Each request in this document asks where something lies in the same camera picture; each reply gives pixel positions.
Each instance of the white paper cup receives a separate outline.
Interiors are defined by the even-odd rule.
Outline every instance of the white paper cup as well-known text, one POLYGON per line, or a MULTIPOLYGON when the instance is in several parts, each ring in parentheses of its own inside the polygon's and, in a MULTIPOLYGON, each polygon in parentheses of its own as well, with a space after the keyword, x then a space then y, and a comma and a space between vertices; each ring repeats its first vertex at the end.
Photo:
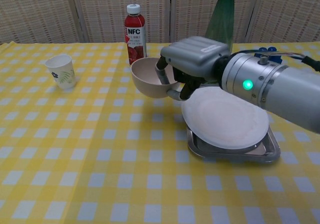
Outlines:
POLYGON ((57 55, 45 62, 55 82, 62 89, 75 86, 76 77, 72 66, 72 58, 69 55, 57 55))

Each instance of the white bottle cap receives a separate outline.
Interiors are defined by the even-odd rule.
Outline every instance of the white bottle cap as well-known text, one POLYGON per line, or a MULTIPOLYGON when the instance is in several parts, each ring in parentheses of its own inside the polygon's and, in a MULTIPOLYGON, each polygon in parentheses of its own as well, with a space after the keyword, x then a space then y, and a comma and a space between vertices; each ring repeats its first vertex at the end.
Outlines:
POLYGON ((128 5, 126 11, 130 15, 140 14, 140 5, 137 5, 137 4, 128 5))

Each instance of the juice bottle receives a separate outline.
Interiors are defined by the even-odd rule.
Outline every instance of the juice bottle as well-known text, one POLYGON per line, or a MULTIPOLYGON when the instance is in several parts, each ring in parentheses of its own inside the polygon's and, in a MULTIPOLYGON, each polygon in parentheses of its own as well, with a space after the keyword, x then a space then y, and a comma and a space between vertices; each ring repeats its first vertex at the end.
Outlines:
POLYGON ((127 6, 128 16, 124 22, 125 42, 130 65, 137 59, 147 57, 145 19, 140 14, 140 5, 127 6))

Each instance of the stainless steel tray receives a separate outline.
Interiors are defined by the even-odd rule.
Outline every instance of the stainless steel tray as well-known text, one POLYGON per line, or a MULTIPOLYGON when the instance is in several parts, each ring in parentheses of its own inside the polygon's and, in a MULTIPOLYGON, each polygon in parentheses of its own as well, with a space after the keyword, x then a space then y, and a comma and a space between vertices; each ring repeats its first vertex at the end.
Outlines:
POLYGON ((273 162, 280 157, 280 147, 270 127, 261 142, 241 150, 215 147, 198 138, 188 127, 186 131, 189 149, 206 160, 219 158, 231 161, 273 162))

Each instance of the white plate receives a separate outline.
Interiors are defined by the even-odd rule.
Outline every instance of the white plate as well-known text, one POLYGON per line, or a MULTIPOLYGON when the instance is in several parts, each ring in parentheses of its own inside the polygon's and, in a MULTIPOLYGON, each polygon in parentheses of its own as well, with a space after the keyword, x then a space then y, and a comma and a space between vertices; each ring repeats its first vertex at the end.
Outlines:
POLYGON ((181 107, 192 132, 219 148, 253 146, 264 138, 269 128, 265 110, 219 87, 197 89, 181 107))

